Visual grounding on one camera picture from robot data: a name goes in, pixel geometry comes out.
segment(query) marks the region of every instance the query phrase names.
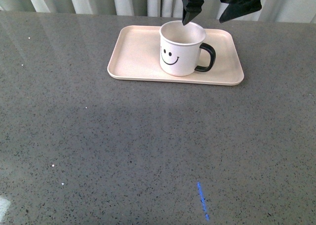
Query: gray countertop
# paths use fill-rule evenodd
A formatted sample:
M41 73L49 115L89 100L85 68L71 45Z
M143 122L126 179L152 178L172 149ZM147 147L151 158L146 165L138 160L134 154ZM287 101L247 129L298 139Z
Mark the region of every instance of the gray countertop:
M314 224L316 25L195 20L233 87L108 74L123 27L169 20L0 12L0 224Z

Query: black mug handle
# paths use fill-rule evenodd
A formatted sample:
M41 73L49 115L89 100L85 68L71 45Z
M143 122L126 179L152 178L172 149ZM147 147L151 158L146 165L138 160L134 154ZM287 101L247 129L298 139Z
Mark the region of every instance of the black mug handle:
M209 53L209 55L211 55L211 60L210 60L210 63L209 63L209 65L208 65L208 67L203 67L203 66L199 66L199 65L198 65L198 66L195 68L195 70L198 71L198 72L207 72L207 71L211 70L211 68L212 68L213 65L214 65L215 58L216 58L215 49L214 49L212 46L210 46L210 45L208 45L208 44L206 44L206 43L202 43L199 47L200 47L201 49L206 50L206 51Z

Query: mug rim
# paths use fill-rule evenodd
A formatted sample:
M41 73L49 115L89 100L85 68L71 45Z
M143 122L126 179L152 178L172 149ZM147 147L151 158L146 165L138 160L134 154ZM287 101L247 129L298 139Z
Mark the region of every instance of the mug rim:
M160 37L162 37L162 38L163 38L165 41L167 41L168 43L173 44L173 45L179 45L179 46L192 46L192 45L201 44L201 43L205 40L205 37L206 37L206 31L205 31L205 29L204 29L202 26L200 26L199 24L195 23L195 22L189 22L187 25L191 24L191 25L194 25L194 26L198 27L200 30L202 30L202 31L203 31L203 35L204 35L203 40L198 41L198 42L193 42L193 43L179 43L179 42L174 42L174 41L171 41L171 40L167 39L167 38L162 34L162 31L161 31L161 30L163 29L164 26L169 25L170 23L175 23L175 22L181 22L181 23L182 23L181 20L169 21L169 22L164 23L164 24L159 28Z

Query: table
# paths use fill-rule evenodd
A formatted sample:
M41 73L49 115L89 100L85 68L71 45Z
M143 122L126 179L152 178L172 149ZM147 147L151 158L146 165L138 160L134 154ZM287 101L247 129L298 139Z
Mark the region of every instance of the table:
M316 25L197 18L237 86L110 77L123 27L170 20L0 12L0 224L315 222Z

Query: smiley face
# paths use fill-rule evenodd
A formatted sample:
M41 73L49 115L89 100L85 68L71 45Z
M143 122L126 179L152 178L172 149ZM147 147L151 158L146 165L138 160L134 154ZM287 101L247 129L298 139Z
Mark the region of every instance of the smiley face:
M168 64L168 65L173 65L173 64L175 64L176 62L178 62L178 60L179 60L179 57L177 57L177 59L176 59L174 62L172 62L172 63L167 63L167 62L163 59L163 56L162 56L162 48L161 48L161 47L160 47L160 54L161 54L162 60L165 62L165 64Z

